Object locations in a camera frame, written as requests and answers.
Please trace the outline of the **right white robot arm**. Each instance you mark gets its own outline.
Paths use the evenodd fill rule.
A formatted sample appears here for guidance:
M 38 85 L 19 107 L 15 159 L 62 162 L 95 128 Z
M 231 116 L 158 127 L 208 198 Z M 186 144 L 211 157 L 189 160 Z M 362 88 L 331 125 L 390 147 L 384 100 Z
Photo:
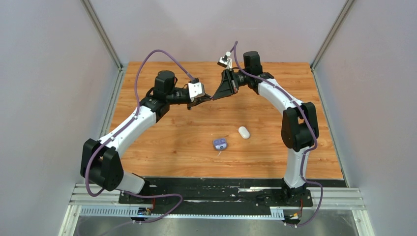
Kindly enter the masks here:
M 212 99 L 232 96 L 240 87 L 247 86 L 281 113 L 281 138 L 288 148 L 287 169 L 283 178 L 287 188 L 281 191 L 281 199 L 287 205 L 294 205 L 300 200 L 298 189 L 306 184 L 304 175 L 309 152 L 317 146 L 319 129 L 315 105 L 296 99 L 270 73 L 264 72 L 258 52 L 246 52 L 243 59 L 244 68 L 234 69 L 230 51 L 220 57 L 217 63 L 224 70 Z

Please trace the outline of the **purple earbud charging case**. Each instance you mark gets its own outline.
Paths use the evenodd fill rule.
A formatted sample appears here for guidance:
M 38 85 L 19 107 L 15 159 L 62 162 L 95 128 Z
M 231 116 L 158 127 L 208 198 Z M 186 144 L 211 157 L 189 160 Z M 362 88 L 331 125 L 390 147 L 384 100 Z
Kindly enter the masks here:
M 213 143 L 213 147 L 217 151 L 225 150 L 228 147 L 228 144 L 225 138 L 214 139 L 212 143 Z

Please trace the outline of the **white earbud charging case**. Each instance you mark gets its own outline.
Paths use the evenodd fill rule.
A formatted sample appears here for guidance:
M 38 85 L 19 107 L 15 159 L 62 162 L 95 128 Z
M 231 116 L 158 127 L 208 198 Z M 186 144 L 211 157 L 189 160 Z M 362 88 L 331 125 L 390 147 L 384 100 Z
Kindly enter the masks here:
M 249 139 L 250 138 L 250 132 L 245 126 L 240 126 L 238 128 L 238 133 L 241 135 L 243 139 Z

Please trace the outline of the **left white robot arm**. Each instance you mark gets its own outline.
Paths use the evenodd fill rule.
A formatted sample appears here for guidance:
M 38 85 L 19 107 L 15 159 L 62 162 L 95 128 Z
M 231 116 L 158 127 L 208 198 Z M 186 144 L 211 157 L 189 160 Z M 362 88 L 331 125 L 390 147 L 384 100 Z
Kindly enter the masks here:
M 139 203 L 150 199 L 146 180 L 123 170 L 121 158 L 131 144 L 148 128 L 159 122 L 170 105 L 185 104 L 188 109 L 210 100 L 204 85 L 198 80 L 176 87 L 177 78 L 172 71 L 158 72 L 154 86 L 140 101 L 140 106 L 117 128 L 99 140 L 88 139 L 83 145 L 80 174 L 104 190 L 131 192 Z

